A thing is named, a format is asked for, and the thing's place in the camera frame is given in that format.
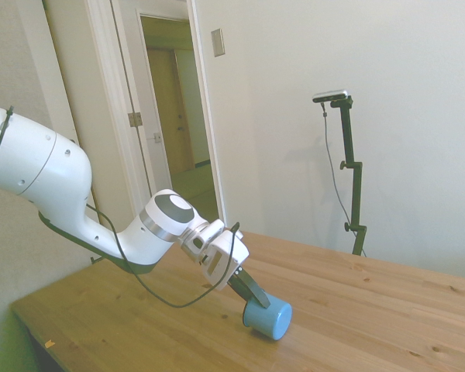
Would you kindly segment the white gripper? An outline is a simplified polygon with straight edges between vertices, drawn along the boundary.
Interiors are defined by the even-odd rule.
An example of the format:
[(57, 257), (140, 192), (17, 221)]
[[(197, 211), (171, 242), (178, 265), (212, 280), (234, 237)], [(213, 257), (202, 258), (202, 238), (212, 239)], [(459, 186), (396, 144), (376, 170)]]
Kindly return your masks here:
[[(209, 283), (216, 290), (222, 290), (248, 256), (249, 251), (238, 236), (233, 236), (231, 231), (223, 232), (208, 246)], [(230, 279), (230, 287), (244, 301), (253, 298), (263, 308), (270, 307), (265, 291), (244, 269), (238, 270), (237, 278)]]

